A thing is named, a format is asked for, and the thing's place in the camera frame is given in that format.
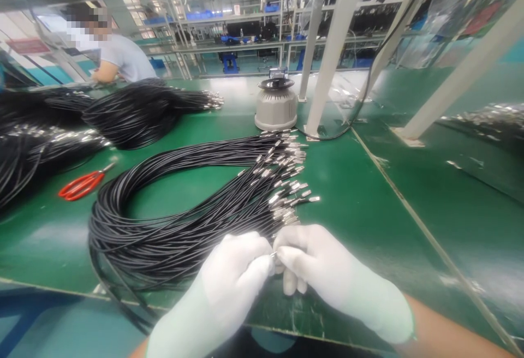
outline light blue shirt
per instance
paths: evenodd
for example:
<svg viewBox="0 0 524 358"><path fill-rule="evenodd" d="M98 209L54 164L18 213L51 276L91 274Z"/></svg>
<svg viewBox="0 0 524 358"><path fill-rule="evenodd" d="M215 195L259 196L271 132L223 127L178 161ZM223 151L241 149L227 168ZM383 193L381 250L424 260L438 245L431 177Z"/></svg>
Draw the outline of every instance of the light blue shirt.
<svg viewBox="0 0 524 358"><path fill-rule="evenodd" d="M157 77L146 54L137 44L118 34L109 37L109 40L100 42L100 59L117 65L127 82Z"/></svg>

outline red scissors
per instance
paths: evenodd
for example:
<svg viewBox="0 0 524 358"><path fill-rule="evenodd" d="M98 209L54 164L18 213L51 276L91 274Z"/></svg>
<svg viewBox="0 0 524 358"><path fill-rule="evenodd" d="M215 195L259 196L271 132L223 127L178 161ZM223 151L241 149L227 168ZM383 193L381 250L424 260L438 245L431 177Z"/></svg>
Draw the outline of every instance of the red scissors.
<svg viewBox="0 0 524 358"><path fill-rule="evenodd" d="M111 163L103 170L94 171L75 179L73 182L65 185L62 190L58 192L58 195L67 201L75 201L84 197L95 189L102 179L104 179L105 172L114 165L115 163Z"/></svg>

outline person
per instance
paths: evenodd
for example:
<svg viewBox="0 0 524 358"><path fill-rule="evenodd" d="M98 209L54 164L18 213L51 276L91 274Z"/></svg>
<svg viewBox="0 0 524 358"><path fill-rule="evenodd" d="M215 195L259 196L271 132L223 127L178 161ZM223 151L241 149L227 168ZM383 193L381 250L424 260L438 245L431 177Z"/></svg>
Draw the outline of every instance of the person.
<svg viewBox="0 0 524 358"><path fill-rule="evenodd" d="M76 35L77 38L87 36L100 48L100 67L91 76L94 81L113 82L117 74L127 82L157 76L146 54L136 43L112 32L105 9L71 4L65 9L65 15L68 23L84 29L83 35Z"/></svg>
<svg viewBox="0 0 524 358"><path fill-rule="evenodd" d="M284 273L286 295L296 290L303 294L311 286L327 304L361 320L401 356L512 356L403 294L324 227L313 224L284 227L273 247L257 232L226 235L189 290L130 358L206 356L240 328L265 280L275 272Z"/></svg>

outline cable bundle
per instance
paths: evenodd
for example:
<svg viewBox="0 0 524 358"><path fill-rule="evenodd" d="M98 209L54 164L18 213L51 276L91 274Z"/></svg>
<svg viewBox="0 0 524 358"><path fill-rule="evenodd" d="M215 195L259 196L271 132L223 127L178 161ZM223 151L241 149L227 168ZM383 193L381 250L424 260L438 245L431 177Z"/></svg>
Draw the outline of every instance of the cable bundle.
<svg viewBox="0 0 524 358"><path fill-rule="evenodd" d="M69 131L16 126L0 136L0 208L37 174L56 172L68 163L93 155L108 141L94 130Z"/></svg>
<svg viewBox="0 0 524 358"><path fill-rule="evenodd" d="M85 126L80 111L94 101L78 91L3 92L0 95L0 135L14 127Z"/></svg>
<svg viewBox="0 0 524 358"><path fill-rule="evenodd" d="M294 139L278 132L186 146L144 160L106 183L89 220L91 260L105 290L120 302L115 288L125 287L143 303L140 291L180 288L225 234L256 230L271 237L296 222L293 207L319 198L308 198L310 190L298 193L307 184L293 179L303 169L295 163L303 162L305 152ZM150 219L126 216L131 197L148 184L173 172L212 165L249 167L188 211ZM139 328L148 325L121 308Z"/></svg>
<svg viewBox="0 0 524 358"><path fill-rule="evenodd" d="M133 150L158 141L186 112L219 109L222 99L208 91L184 91L158 78L134 82L98 99L82 119L116 147Z"/></svg>

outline gloved hand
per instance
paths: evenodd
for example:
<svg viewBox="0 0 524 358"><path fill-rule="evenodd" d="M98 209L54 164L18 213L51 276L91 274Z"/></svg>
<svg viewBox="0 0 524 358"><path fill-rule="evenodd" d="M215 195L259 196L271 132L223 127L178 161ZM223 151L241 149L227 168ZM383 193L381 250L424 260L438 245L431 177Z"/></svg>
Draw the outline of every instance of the gloved hand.
<svg viewBox="0 0 524 358"><path fill-rule="evenodd" d="M231 337L275 272L271 253L256 231L226 235L189 290L154 327L146 357L204 357Z"/></svg>
<svg viewBox="0 0 524 358"><path fill-rule="evenodd" d="M324 227L290 225L280 230L273 249L284 271L284 293L315 289L330 306L355 317L383 340L400 344L414 332L411 309L400 290L359 262Z"/></svg>

